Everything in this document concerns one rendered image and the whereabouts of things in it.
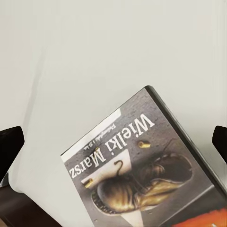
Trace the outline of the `hardback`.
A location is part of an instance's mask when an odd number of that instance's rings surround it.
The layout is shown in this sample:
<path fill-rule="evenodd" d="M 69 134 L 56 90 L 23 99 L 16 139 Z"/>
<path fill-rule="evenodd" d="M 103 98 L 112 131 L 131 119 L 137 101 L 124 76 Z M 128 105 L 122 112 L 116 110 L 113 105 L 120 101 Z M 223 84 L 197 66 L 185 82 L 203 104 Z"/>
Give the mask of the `hardback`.
<path fill-rule="evenodd" d="M 61 158 L 94 227 L 227 227 L 227 187 L 150 85 Z"/>

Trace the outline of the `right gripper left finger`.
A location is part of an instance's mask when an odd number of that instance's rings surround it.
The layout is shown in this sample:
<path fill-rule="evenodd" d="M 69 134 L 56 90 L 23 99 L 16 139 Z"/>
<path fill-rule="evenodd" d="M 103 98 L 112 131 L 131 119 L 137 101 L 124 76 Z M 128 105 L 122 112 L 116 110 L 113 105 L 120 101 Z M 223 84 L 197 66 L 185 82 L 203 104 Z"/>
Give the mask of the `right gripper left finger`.
<path fill-rule="evenodd" d="M 20 126 L 0 131 L 0 183 L 25 143 Z"/>

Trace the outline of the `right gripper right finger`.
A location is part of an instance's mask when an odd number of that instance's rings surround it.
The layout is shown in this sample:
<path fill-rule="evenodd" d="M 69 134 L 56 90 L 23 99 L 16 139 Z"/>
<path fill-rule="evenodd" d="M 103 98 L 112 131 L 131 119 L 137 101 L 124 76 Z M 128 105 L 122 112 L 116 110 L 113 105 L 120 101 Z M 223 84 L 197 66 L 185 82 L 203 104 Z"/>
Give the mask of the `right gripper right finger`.
<path fill-rule="evenodd" d="M 227 164 L 227 128 L 216 126 L 212 142 Z"/>

